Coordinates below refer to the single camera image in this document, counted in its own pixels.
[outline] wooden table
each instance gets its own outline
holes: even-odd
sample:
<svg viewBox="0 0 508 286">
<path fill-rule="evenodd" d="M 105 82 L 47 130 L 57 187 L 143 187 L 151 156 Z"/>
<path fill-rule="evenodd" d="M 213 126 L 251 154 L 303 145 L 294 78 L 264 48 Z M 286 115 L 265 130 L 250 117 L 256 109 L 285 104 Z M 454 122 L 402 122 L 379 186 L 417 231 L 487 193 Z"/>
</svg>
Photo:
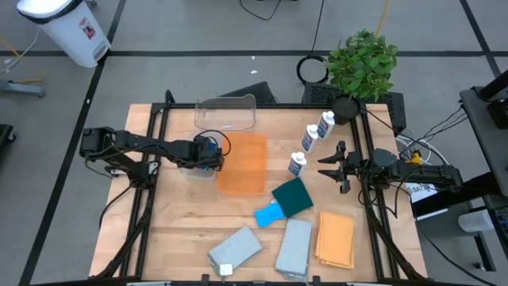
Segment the wooden table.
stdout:
<svg viewBox="0 0 508 286">
<path fill-rule="evenodd" d="M 370 105 L 368 109 L 385 122 L 390 118 L 385 105 Z M 150 105 L 132 105 L 125 128 L 132 133 L 145 135 Z M 271 191 L 293 177 L 287 171 L 290 154 L 302 150 L 300 145 L 307 124 L 316 123 L 323 110 L 257 110 L 257 132 L 267 134 L 267 181 L 264 195 L 225 195 L 216 190 L 215 182 L 189 180 L 173 163 L 163 160 L 157 184 L 152 224 L 144 262 L 144 280 L 200 280 L 204 273 L 211 280 L 219 280 L 207 261 L 207 253 L 217 244 L 242 226 L 251 227 L 264 249 L 228 280 L 284 281 L 276 272 L 275 260 L 283 239 L 286 220 L 279 220 L 266 229 L 259 229 L 254 219 L 254 210 L 266 207 L 273 199 Z M 371 132 L 375 148 L 397 153 L 392 130 L 370 117 Z M 363 154 L 368 156 L 364 135 L 360 128 Z M 190 138 L 197 131 L 194 127 L 194 110 L 170 110 L 166 140 Z M 326 141 L 319 141 L 314 151 L 306 155 L 309 162 L 302 180 L 306 185 L 314 207 L 295 215 L 313 223 L 310 246 L 309 277 L 321 276 L 322 281 L 376 281 L 368 223 L 364 207 L 357 201 L 360 183 L 351 176 L 351 191 L 341 195 L 339 184 L 318 174 L 320 168 L 333 169 L 338 166 L 318 164 L 317 159 L 335 153 L 339 140 L 346 142 L 349 151 L 354 150 L 351 126 L 335 126 Z M 140 160 L 140 154 L 131 154 Z M 128 185 L 126 178 L 113 179 L 109 200 Z M 115 203 L 106 213 L 98 236 L 90 274 L 97 274 L 111 260 L 125 240 L 129 223 L 134 191 Z M 393 207 L 394 188 L 385 191 L 387 205 Z M 355 268 L 342 269 L 316 262 L 314 248 L 317 235 L 319 211 L 332 211 L 355 219 Z M 407 260 L 426 276 L 420 242 L 414 225 L 409 198 L 398 197 L 398 219 L 389 214 L 391 233 L 395 244 Z M 379 246 L 383 257 L 385 276 L 390 276 L 386 249 L 382 241 Z M 134 273 L 137 245 L 133 247 L 129 273 Z"/>
</svg>

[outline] dark green cloth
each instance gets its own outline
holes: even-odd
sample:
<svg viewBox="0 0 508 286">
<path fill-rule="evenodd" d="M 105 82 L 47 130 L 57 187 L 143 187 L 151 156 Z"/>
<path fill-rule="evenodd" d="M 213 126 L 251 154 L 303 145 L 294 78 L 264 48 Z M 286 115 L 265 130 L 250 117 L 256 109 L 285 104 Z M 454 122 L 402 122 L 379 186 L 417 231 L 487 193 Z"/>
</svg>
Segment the dark green cloth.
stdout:
<svg viewBox="0 0 508 286">
<path fill-rule="evenodd" d="M 300 178 L 282 184 L 271 193 L 277 199 L 286 218 L 313 206 L 309 193 Z"/>
</svg>

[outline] trash can label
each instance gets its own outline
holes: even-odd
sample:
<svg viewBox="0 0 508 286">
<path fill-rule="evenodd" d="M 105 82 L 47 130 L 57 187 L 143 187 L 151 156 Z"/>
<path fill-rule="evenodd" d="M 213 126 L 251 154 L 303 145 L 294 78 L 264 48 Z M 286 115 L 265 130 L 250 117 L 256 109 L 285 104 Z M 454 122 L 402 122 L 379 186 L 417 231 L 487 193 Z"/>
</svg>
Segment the trash can label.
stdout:
<svg viewBox="0 0 508 286">
<path fill-rule="evenodd" d="M 79 22 L 79 28 L 81 28 L 81 30 L 85 33 L 85 35 L 87 35 L 89 39 L 91 39 L 95 35 L 95 30 L 94 28 L 92 28 L 92 25 L 90 25 L 90 22 L 86 17 L 84 17 Z"/>
</svg>

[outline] green leaves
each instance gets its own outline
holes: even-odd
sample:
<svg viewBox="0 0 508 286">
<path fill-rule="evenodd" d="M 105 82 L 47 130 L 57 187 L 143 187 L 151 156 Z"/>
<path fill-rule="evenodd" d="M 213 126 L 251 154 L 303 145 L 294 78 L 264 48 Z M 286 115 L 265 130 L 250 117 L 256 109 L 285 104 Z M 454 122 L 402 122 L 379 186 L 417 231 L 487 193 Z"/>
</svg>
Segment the green leaves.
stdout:
<svg viewBox="0 0 508 286">
<path fill-rule="evenodd" d="M 391 62 L 391 56 L 381 55 L 381 56 L 379 56 L 379 62 L 380 63 L 390 63 Z"/>
<path fill-rule="evenodd" d="M 365 75 L 367 74 L 367 72 L 365 70 L 358 70 L 355 72 L 355 77 L 357 79 L 362 79 L 363 77 L 365 77 Z"/>
<path fill-rule="evenodd" d="M 355 79 L 353 80 L 350 84 L 349 84 L 349 89 L 351 91 L 355 91 L 356 89 L 358 89 L 358 87 L 360 86 L 360 83 L 361 81 L 359 79 Z"/>
<path fill-rule="evenodd" d="M 330 83 L 333 84 L 333 85 L 337 85 L 337 84 L 340 84 L 341 83 L 341 79 L 338 78 L 338 77 L 334 77 L 330 80 Z"/>
<path fill-rule="evenodd" d="M 379 64 L 379 58 L 375 57 L 375 58 L 372 58 L 370 62 L 368 62 L 368 66 L 371 67 L 371 68 L 375 68 L 377 67 Z"/>
<path fill-rule="evenodd" d="M 387 48 L 387 51 L 391 56 L 395 56 L 398 52 L 398 48 L 396 45 L 390 44 Z"/>
<path fill-rule="evenodd" d="M 344 47 L 339 42 L 337 50 L 330 52 L 325 63 L 330 84 L 352 97 L 377 101 L 393 87 L 389 78 L 397 66 L 397 51 L 397 46 L 387 46 L 383 36 L 362 30 L 348 37 Z"/>
</svg>

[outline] gray mat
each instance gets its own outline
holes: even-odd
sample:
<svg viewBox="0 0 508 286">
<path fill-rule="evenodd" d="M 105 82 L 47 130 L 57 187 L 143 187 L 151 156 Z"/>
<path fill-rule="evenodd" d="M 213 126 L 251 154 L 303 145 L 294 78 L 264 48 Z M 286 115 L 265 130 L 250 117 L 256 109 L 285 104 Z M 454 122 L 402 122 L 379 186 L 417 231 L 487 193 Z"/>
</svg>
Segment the gray mat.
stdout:
<svg viewBox="0 0 508 286">
<path fill-rule="evenodd" d="M 221 265 L 232 265 L 234 271 L 262 249 L 263 246 L 257 236 L 248 226 L 244 226 L 215 246 L 208 253 L 208 257 L 216 274 L 220 276 Z"/>
<path fill-rule="evenodd" d="M 275 270 L 288 280 L 306 281 L 312 223 L 288 219 Z"/>
</svg>

